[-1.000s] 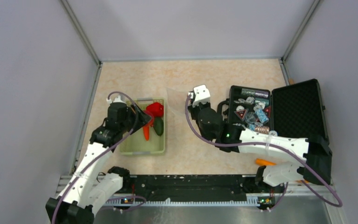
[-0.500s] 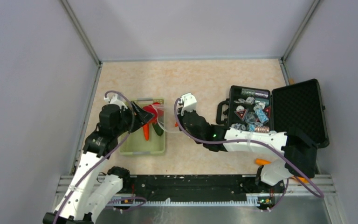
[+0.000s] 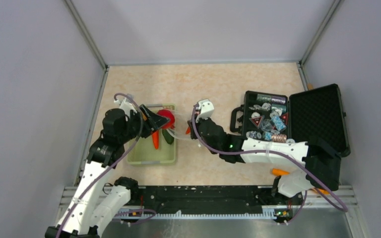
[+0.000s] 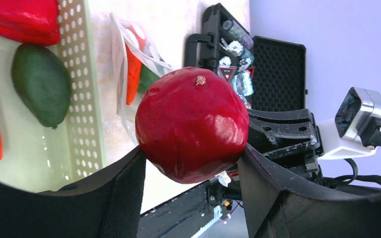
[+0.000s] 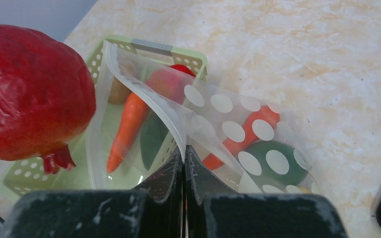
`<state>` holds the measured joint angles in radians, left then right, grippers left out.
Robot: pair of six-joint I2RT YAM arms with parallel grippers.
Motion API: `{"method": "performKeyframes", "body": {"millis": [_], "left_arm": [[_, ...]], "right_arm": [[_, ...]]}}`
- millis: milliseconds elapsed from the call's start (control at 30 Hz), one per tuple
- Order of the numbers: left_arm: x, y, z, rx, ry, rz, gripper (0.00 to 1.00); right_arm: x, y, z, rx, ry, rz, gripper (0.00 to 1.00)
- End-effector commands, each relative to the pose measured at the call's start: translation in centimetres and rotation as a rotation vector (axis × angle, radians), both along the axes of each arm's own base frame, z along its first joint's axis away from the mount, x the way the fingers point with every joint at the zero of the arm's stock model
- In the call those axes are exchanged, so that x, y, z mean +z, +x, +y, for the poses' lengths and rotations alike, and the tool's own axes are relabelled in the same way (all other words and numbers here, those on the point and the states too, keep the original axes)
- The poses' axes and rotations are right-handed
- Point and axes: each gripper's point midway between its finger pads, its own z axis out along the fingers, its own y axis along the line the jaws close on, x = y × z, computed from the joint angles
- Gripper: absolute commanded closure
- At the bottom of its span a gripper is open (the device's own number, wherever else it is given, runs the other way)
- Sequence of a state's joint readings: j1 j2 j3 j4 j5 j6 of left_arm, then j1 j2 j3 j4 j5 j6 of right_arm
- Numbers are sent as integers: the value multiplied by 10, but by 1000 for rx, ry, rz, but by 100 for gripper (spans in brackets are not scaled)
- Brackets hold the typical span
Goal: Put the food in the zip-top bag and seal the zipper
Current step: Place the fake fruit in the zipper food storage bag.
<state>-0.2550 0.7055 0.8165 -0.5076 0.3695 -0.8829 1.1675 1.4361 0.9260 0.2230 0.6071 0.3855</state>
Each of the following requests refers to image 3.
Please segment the green perforated plastic basket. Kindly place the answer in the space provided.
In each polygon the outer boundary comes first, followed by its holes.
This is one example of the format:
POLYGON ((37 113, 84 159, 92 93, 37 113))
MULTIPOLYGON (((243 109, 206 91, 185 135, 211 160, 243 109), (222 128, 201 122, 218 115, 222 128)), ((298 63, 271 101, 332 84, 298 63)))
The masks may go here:
POLYGON ((132 166, 171 165, 177 160, 177 142, 172 145, 166 143, 162 130, 159 132, 159 149, 155 150, 152 136, 140 138, 134 148, 127 155, 127 163, 132 166))

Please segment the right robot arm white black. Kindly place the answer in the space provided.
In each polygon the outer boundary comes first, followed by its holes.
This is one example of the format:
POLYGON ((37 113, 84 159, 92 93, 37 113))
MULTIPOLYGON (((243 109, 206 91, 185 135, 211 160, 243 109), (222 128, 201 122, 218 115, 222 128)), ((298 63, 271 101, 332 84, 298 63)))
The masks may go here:
POLYGON ((188 121, 191 138, 197 139, 211 153, 228 163, 269 163, 275 168, 292 167, 293 172, 278 179, 271 198, 285 204, 291 197, 306 190, 324 192, 337 199, 341 157, 322 138, 286 143, 258 140, 226 133, 210 117, 193 115, 188 121))

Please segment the red bell pepper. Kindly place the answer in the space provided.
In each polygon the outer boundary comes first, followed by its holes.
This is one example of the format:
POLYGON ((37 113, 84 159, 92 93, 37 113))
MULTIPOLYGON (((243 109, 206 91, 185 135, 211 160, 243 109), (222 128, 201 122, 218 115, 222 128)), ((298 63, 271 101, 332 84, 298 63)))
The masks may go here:
POLYGON ((174 129, 175 128, 175 116, 174 114, 168 110, 168 109, 161 109, 157 112, 159 116, 162 116, 164 118, 168 119, 168 122, 162 126, 162 129, 174 129))

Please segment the clear polka dot zip bag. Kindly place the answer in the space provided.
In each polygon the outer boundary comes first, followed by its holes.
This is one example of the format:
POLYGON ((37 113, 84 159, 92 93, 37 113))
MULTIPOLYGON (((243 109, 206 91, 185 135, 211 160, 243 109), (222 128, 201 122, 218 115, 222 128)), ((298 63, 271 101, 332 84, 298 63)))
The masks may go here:
POLYGON ((177 110, 169 110, 174 118, 175 123, 173 127, 167 129, 167 132, 177 140, 190 141, 197 145, 198 148, 202 148, 201 143, 197 139, 191 139, 191 133, 187 133, 189 115, 177 110))

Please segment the dark green avocado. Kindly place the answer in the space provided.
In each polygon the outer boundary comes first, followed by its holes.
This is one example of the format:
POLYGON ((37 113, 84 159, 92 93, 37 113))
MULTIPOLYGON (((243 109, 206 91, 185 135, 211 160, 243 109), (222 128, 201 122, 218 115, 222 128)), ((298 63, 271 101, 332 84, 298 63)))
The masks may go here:
POLYGON ((172 145, 174 143, 175 138, 170 134, 168 129, 163 129, 162 135, 163 135, 167 144, 172 145))

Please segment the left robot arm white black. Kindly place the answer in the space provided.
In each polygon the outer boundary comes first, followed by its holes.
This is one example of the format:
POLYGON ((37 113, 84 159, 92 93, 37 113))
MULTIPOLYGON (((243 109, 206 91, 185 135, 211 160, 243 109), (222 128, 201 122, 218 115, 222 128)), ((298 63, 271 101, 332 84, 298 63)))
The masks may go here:
POLYGON ((75 194, 57 224, 47 228, 45 237, 101 237, 118 211, 139 199, 137 181, 121 177, 106 198, 97 202, 116 165, 132 150, 126 150, 125 143, 147 138, 171 122, 168 116, 154 113, 145 105, 135 108, 131 103, 121 103, 119 108, 106 111, 103 129, 89 149, 75 194))

